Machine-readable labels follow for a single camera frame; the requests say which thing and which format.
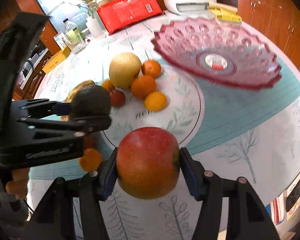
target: human hand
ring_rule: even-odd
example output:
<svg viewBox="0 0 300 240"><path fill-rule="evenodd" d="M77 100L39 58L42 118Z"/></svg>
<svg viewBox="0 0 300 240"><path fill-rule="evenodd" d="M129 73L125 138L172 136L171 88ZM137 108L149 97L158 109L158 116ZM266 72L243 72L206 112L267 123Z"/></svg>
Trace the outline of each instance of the human hand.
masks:
<svg viewBox="0 0 300 240"><path fill-rule="evenodd" d="M28 180L30 168L24 168L11 171L12 180L6 185L8 194L15 195L17 199L24 199L28 193Z"/></svg>

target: round sticker label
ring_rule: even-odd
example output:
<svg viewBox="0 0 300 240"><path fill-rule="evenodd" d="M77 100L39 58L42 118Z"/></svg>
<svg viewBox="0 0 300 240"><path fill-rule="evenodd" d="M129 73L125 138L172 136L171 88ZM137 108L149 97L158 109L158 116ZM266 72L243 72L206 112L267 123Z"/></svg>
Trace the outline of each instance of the round sticker label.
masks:
<svg viewBox="0 0 300 240"><path fill-rule="evenodd" d="M223 70L228 66L227 60L218 54L209 54L205 58L206 64L212 69Z"/></svg>

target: cardboard box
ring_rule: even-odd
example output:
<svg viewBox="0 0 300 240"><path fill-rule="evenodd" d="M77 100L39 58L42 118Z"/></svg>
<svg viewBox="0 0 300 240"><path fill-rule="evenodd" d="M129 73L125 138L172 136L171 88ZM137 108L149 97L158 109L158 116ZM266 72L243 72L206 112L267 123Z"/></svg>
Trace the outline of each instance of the cardboard box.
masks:
<svg viewBox="0 0 300 240"><path fill-rule="evenodd" d="M68 47L58 51L48 62L44 65L42 70L48 74L52 69L58 66L62 61L64 61L70 54L71 50Z"/></svg>

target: orange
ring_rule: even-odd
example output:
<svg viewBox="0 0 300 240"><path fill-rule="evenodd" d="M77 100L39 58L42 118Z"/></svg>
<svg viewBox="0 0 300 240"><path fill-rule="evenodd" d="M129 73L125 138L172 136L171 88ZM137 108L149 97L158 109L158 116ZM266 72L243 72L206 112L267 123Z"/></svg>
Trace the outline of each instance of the orange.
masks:
<svg viewBox="0 0 300 240"><path fill-rule="evenodd" d="M114 85L111 83L110 79L106 79L105 81L103 81L103 83L101 84L101 86L106 89L107 91L111 91L114 90L115 87Z"/></svg>
<svg viewBox="0 0 300 240"><path fill-rule="evenodd" d="M97 150L89 148L84 150L83 156L80 157L78 161L81 168L84 171L89 172L95 171L99 167L102 162L102 157Z"/></svg>
<svg viewBox="0 0 300 240"><path fill-rule="evenodd" d="M161 92L152 92L146 97L144 104L149 111L160 111L167 106L167 98Z"/></svg>
<svg viewBox="0 0 300 240"><path fill-rule="evenodd" d="M157 85L152 76L143 75L131 84L131 92L136 98L145 99L151 92L156 91Z"/></svg>
<svg viewBox="0 0 300 240"><path fill-rule="evenodd" d="M155 60L148 59L143 63L141 71L143 75L149 75L153 78L157 78L161 75L161 65Z"/></svg>

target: green bottle label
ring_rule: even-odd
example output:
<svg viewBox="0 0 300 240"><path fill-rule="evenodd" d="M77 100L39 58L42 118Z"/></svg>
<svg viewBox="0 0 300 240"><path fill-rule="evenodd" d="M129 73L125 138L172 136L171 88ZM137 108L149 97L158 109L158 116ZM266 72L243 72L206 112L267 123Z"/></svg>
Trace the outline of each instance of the green bottle label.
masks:
<svg viewBox="0 0 300 240"><path fill-rule="evenodd" d="M80 31L77 27L74 27L72 30L67 32L66 35L68 36L69 40L74 44L80 41Z"/></svg>

